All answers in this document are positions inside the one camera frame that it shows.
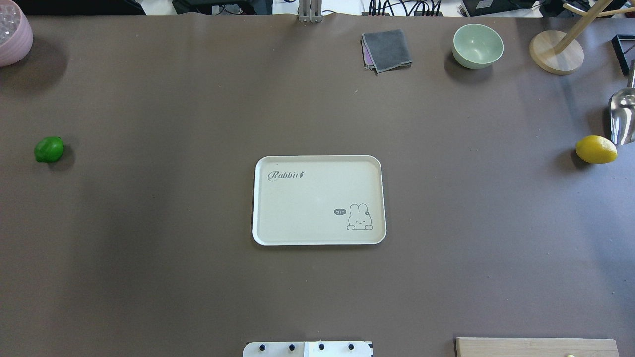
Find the pink container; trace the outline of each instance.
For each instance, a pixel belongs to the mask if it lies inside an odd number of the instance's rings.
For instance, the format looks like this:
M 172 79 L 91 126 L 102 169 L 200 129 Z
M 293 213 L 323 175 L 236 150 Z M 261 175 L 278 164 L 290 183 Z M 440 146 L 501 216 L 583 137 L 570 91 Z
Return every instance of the pink container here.
M 0 0 L 0 5 L 15 6 L 20 17 L 20 24 L 13 35 L 3 44 L 0 44 L 0 67 L 12 65 L 24 58 L 33 45 L 33 32 L 27 17 L 24 16 L 20 7 L 11 0 Z

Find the metal scoop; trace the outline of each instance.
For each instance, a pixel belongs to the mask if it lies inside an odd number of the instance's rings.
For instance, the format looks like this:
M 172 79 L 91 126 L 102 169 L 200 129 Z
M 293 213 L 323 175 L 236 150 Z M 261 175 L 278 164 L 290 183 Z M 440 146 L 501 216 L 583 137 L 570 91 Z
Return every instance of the metal scoop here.
M 631 61 L 628 87 L 611 97 L 611 141 L 624 145 L 635 141 L 635 60 Z

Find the lemon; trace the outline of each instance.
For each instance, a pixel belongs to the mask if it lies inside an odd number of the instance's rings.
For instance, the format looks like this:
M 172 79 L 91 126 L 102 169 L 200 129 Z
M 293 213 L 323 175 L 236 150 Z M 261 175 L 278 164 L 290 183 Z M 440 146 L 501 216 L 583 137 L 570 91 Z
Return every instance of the lemon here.
M 589 135 L 575 144 L 580 159 L 592 164 L 605 164 L 617 159 L 615 145 L 607 138 Z
M 54 163 L 64 153 L 64 142 L 59 137 L 46 137 L 37 143 L 34 152 L 38 163 Z

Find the scoop handle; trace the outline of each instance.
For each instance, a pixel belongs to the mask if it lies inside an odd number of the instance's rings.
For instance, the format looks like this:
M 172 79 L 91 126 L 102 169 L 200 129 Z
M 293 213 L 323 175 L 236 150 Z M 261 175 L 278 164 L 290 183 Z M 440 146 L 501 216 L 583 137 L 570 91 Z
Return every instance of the scoop handle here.
M 629 71 L 629 82 L 626 83 L 626 85 L 631 88 L 635 88 L 635 60 L 631 61 L 631 70 Z

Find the bowl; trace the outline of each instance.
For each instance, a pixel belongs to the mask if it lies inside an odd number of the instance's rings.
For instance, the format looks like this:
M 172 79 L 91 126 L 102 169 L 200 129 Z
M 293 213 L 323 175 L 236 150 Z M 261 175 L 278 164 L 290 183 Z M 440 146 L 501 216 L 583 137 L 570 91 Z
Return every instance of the bowl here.
M 502 56 L 503 40 L 485 25 L 465 25 L 454 33 L 452 54 L 463 67 L 485 68 Z
M 20 7 L 11 0 L 0 0 L 0 67 L 23 59 L 32 45 L 33 32 Z

